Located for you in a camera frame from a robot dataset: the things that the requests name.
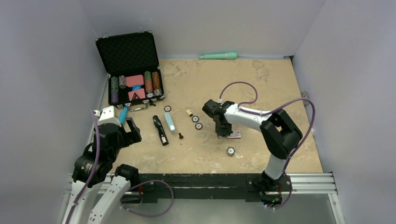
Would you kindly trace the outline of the red staple box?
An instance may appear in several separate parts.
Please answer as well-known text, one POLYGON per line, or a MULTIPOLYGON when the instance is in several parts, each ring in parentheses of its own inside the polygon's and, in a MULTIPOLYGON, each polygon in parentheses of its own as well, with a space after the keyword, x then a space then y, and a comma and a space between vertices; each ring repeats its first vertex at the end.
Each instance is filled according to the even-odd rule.
POLYGON ((240 131, 233 131, 228 136, 217 136, 218 139, 241 139, 241 132, 240 131))

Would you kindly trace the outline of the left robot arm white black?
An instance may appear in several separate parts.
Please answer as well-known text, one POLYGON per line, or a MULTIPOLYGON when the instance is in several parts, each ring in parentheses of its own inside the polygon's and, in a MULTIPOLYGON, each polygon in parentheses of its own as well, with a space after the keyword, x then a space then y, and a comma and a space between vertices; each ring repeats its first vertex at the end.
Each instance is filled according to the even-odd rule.
POLYGON ((64 224, 99 224, 121 194, 139 186, 138 169, 120 165, 115 184, 96 202, 97 195, 121 149, 142 140, 140 129, 131 117, 123 122, 117 117, 94 120, 94 139, 75 161, 71 196, 62 222, 64 224))

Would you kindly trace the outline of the black stapler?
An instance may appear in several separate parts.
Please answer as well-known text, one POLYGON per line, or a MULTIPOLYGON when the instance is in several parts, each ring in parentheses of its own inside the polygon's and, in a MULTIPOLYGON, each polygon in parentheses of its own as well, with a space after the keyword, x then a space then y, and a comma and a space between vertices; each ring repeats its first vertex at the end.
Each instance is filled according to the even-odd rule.
POLYGON ((159 136, 162 146, 168 145, 169 141, 165 134, 165 130, 163 128, 163 125, 162 125, 160 119, 158 118, 157 115, 154 115, 152 119, 153 119, 154 126, 158 132, 158 136, 159 136))

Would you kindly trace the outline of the light blue stapler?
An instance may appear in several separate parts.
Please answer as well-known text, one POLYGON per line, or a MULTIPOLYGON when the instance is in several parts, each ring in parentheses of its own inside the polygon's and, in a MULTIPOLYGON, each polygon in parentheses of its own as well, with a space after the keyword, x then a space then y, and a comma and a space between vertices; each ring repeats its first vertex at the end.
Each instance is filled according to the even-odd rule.
POLYGON ((171 114, 169 112, 165 112, 164 113, 164 117, 165 117, 165 120, 166 120, 166 122, 168 124, 170 132, 171 133, 176 133, 176 126, 175 126, 175 124, 173 122, 171 114))

